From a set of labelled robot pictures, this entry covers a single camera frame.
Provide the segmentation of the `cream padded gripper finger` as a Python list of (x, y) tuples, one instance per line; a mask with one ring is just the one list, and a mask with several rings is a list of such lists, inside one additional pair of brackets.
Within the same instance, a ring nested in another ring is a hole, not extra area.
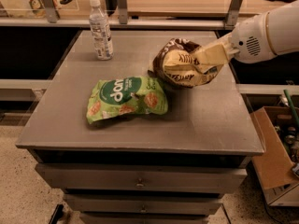
[(196, 49), (192, 56), (197, 60), (196, 69), (205, 73), (212, 67), (222, 67), (230, 62), (239, 52), (229, 33), (207, 45)]

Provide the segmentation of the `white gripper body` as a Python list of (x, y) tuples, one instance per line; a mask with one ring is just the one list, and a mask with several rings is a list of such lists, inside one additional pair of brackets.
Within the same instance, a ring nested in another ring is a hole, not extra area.
[(268, 38), (268, 15), (264, 13), (240, 22), (232, 31), (231, 42), (242, 63), (259, 63), (276, 57)]

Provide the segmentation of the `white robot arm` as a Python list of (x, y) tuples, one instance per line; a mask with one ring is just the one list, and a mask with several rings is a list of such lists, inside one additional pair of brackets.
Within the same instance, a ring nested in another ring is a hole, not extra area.
[(202, 73), (232, 59), (242, 63), (269, 61), (299, 51), (299, 1), (238, 23), (234, 30), (194, 52)]

